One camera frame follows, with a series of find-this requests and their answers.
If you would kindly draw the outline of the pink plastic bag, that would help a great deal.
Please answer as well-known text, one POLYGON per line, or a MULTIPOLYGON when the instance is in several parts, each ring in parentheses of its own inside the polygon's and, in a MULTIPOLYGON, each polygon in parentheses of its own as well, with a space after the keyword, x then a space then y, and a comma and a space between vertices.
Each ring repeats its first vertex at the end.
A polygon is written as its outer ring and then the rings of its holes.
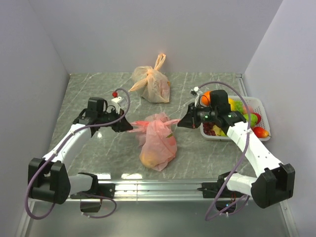
POLYGON ((161 112, 131 123, 134 128, 130 132, 136 133, 141 147, 139 159, 146 168, 162 171, 176 157, 177 141, 172 125, 179 121, 161 112))

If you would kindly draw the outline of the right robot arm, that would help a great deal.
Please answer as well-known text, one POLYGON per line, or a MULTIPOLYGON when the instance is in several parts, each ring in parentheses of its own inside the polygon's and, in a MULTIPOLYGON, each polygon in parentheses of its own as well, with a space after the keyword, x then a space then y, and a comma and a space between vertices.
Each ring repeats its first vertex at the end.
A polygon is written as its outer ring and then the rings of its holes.
POLYGON ((186 115, 178 127, 199 128, 202 123, 211 122, 243 151, 255 171, 255 177, 241 175, 236 171, 218 177, 217 186, 211 189, 217 197, 229 197, 233 193, 248 195, 260 208, 266 208, 293 196, 295 169, 277 159, 248 127, 246 118, 231 110, 228 94, 224 90, 210 93, 210 105, 202 106, 202 91, 195 87, 190 91, 195 101, 190 103, 186 115))

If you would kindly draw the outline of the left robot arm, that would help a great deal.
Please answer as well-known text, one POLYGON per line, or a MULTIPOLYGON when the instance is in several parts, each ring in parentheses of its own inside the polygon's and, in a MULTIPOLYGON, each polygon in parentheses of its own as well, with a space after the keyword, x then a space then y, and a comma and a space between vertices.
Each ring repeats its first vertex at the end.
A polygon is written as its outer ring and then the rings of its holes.
POLYGON ((101 127, 111 127, 115 132, 132 130, 127 121, 124 106, 130 102, 121 96, 107 102, 100 97, 91 97, 87 107, 74 119, 68 133, 43 158, 33 158, 28 167, 28 191, 30 198, 63 204, 68 196, 82 192, 87 198, 99 194, 97 175, 81 172, 69 176, 74 158, 87 141, 101 127))

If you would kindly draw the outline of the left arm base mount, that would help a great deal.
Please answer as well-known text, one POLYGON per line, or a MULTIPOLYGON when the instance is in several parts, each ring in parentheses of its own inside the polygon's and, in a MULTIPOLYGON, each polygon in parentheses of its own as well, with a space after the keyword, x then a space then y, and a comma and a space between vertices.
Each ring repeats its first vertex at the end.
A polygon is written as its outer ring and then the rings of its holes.
POLYGON ((97 213, 101 209, 104 200, 112 201, 114 199, 116 185, 114 183, 101 183, 98 184, 95 191, 81 191, 76 194, 70 195, 70 199, 95 199, 99 198, 97 202, 94 201, 81 201, 80 210, 83 213, 97 213))

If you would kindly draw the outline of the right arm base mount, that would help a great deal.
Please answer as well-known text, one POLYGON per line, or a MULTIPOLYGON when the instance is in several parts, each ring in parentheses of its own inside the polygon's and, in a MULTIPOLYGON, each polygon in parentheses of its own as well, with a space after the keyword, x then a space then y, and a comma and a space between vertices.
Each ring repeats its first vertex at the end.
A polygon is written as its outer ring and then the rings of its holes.
MULTIPOLYGON (((201 184, 200 188, 197 188, 197 190, 202 192, 203 198, 215 198, 220 188, 221 185, 217 182, 204 182, 201 184)), ((218 211, 220 211, 242 196, 243 194, 240 192, 230 191, 225 188, 220 194, 220 200, 216 201, 215 207, 218 211)))

